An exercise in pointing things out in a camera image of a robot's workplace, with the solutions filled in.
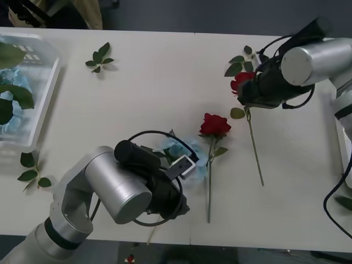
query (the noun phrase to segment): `artificial flower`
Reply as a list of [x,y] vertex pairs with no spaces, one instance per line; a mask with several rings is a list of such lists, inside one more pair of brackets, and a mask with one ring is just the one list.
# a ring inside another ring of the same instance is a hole
[[[206,168],[206,163],[208,161],[208,156],[203,152],[202,148],[199,145],[198,140],[189,138],[183,140],[194,152],[196,153],[198,157],[198,161],[196,162],[196,172],[189,177],[188,181],[193,182],[195,184],[203,181],[206,176],[207,176],[207,168]],[[191,152],[183,146],[180,142],[177,140],[172,139],[171,137],[168,137],[162,142],[161,149],[165,150],[168,149],[170,155],[173,157],[181,157],[183,155],[190,156]]]
[[204,122],[200,128],[199,132],[203,135],[222,137],[226,136],[231,126],[227,123],[227,118],[206,113],[204,115]]
[[244,81],[247,81],[247,80],[251,80],[253,79],[255,76],[255,73],[254,72],[250,72],[250,73],[239,73],[235,76],[235,80],[231,81],[231,89],[233,90],[232,93],[234,95],[238,95],[238,86],[243,83]]

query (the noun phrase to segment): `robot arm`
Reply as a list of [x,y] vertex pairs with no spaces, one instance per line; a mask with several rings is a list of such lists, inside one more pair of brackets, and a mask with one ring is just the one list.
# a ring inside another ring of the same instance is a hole
[[[188,157],[180,162],[175,162],[175,167],[190,165],[176,171],[171,166],[169,174],[177,177],[195,169],[195,163]],[[89,218],[93,193],[117,224],[134,221],[145,211],[167,219],[184,215],[189,211],[186,198],[159,168],[158,157],[130,141],[120,142],[115,150],[98,147],[64,175],[55,188],[49,217],[1,263],[65,262],[93,232]]]
[[329,23],[315,19],[278,49],[279,55],[262,62],[254,80],[239,86],[238,100],[247,107],[276,108],[287,100],[314,91],[315,83],[329,79],[337,89],[336,118],[352,139],[352,40],[324,41]]

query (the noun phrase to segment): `gray floor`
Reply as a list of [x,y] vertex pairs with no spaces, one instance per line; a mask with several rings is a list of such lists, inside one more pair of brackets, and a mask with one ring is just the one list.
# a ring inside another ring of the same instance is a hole
[[329,36],[352,37],[351,0],[100,0],[108,30],[206,32],[282,36],[318,15],[333,24]]

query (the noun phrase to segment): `blue flower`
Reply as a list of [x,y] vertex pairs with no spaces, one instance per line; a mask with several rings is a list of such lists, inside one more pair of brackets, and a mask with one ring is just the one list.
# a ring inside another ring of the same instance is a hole
[[[22,76],[19,69],[2,69],[0,70],[0,84],[13,84],[26,88],[32,93],[29,82],[26,76]],[[0,134],[14,133],[21,125],[22,108],[17,101],[13,101],[13,94],[9,91],[0,93],[0,98],[12,101],[13,116],[10,121],[5,125],[0,125]]]
[[[203,181],[207,177],[206,163],[208,156],[203,152],[198,140],[189,138],[183,140],[194,152],[196,152],[199,160],[196,162],[196,172],[190,177],[195,183]],[[161,144],[161,149],[169,149],[169,153],[174,157],[181,157],[182,155],[191,155],[191,152],[177,140],[170,137],[166,138]]]

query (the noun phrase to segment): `silver cylinder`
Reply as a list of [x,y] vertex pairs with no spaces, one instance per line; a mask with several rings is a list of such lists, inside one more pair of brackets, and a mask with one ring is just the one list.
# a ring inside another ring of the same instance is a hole
[[44,223],[36,227],[26,239],[16,246],[0,263],[3,264],[63,264],[74,250],[55,244],[45,231]]
[[94,158],[85,177],[117,224],[136,219],[151,201],[152,194],[142,178],[118,166],[113,152]]
[[290,49],[281,62],[285,80],[307,86],[344,71],[352,62],[351,41],[329,40]]

